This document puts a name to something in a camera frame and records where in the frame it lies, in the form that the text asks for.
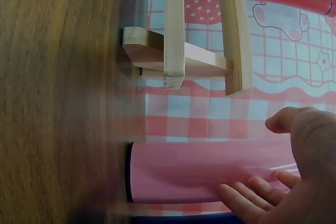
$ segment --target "tablecloth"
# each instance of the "tablecloth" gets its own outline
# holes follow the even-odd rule
[[[164,32],[164,6],[164,0],[149,0],[148,29]],[[147,81],[148,142],[289,141],[267,131],[265,119],[285,106],[336,111],[336,19],[251,0],[247,8],[254,92],[227,98],[224,81],[184,81],[178,91]],[[185,37],[223,56],[219,0],[185,0]],[[152,215],[228,211],[218,202],[150,208]]]

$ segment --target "wooden stick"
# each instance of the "wooden stick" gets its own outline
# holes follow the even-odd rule
[[[140,77],[143,80],[162,80],[163,71],[155,71],[151,69],[141,68]],[[195,80],[213,80],[213,81],[223,81],[223,77],[219,76],[188,76],[187,73],[184,80],[195,81]]]
[[[250,30],[246,0],[219,0],[225,57],[234,63],[226,77],[226,95],[254,89]]]
[[[184,79],[184,0],[165,0],[164,86],[179,89]]]

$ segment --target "pink cylinder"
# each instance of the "pink cylinder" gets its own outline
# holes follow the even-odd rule
[[[130,202],[178,204],[219,201],[219,184],[260,176],[275,187],[274,171],[297,173],[289,141],[132,143],[126,158]]]

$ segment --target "wooden table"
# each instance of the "wooden table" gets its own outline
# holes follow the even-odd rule
[[[0,1],[0,223],[98,223],[124,202],[145,120],[122,1]]]

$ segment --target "wooden frame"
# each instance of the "wooden frame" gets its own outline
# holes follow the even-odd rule
[[[184,41],[183,0],[166,0],[165,36],[126,27],[123,47],[145,79],[164,78],[167,89],[185,79],[226,82],[226,95],[251,91],[253,66],[246,0],[220,0],[225,58]]]

